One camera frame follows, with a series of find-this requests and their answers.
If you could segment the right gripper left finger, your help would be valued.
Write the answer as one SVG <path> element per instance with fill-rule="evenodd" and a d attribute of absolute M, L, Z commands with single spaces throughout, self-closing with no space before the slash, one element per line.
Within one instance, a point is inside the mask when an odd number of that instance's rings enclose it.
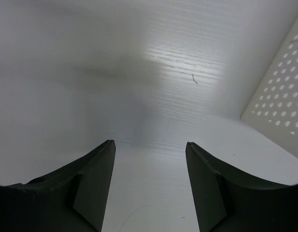
<path fill-rule="evenodd" d="M 28 183 L 0 186 L 0 232 L 101 231 L 115 154 L 107 140 Z"/>

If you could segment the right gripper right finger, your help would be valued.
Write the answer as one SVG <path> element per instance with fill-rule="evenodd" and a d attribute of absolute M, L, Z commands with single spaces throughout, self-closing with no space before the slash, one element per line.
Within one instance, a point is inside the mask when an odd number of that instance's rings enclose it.
<path fill-rule="evenodd" d="M 196 143 L 185 154 L 201 232 L 298 232 L 298 184 L 253 176 Z"/>

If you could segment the white plastic box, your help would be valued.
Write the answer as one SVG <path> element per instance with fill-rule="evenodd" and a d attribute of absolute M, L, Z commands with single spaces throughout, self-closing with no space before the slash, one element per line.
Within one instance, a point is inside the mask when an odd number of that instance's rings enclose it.
<path fill-rule="evenodd" d="M 241 120 L 298 159 L 298 18 Z"/>

